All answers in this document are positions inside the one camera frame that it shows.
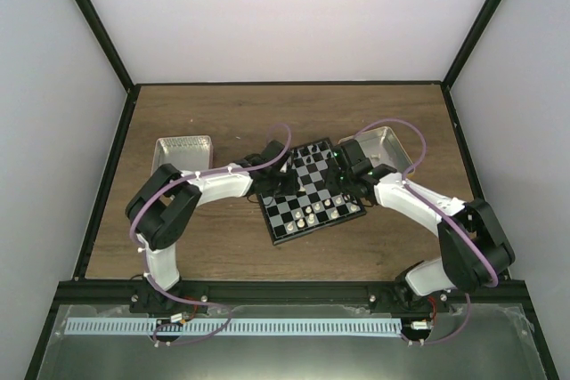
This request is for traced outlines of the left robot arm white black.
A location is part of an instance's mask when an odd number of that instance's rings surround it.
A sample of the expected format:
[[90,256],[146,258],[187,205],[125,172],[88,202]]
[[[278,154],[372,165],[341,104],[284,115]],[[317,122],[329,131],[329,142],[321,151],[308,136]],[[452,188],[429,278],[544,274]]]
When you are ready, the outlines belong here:
[[204,171],[184,172],[164,164],[127,204],[129,237],[144,256],[143,277],[159,310],[171,312],[184,302],[175,245],[196,208],[252,194],[297,192],[294,172],[281,170],[290,158],[289,145],[272,140],[260,153]]

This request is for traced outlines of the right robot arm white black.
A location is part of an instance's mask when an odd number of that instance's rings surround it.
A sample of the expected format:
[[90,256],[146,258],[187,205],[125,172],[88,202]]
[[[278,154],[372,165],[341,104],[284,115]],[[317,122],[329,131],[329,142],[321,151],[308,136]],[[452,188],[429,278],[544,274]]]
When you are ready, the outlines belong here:
[[412,265],[396,279],[395,299],[406,311],[416,311],[435,292],[496,287],[516,260],[493,208],[481,198],[449,198],[413,182],[408,170],[374,165],[354,138],[333,147],[327,166],[329,190],[394,210],[437,237],[440,256]]

